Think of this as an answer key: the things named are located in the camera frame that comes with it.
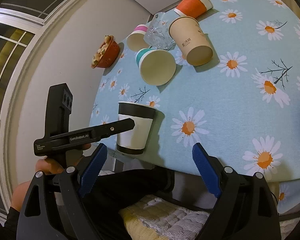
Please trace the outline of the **left hand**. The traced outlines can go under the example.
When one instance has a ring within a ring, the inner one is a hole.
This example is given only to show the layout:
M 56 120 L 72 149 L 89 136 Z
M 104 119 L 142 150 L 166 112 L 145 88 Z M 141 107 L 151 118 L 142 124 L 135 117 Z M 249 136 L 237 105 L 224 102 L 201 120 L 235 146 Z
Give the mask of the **left hand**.
M 83 158 L 83 151 L 91 148 L 91 144 L 85 144 L 79 147 L 76 151 L 78 151 L 81 155 L 77 155 L 73 160 L 70 161 L 70 164 L 76 166 L 81 159 Z M 35 171 L 42 171 L 45 174 L 59 174 L 62 173 L 64 168 L 55 160 L 51 158 L 39 159 L 36 162 Z M 12 199 L 11 199 L 11 208 L 21 211 L 23 201 L 25 199 L 26 193 L 29 189 L 31 181 L 26 181 L 19 184 L 13 191 Z

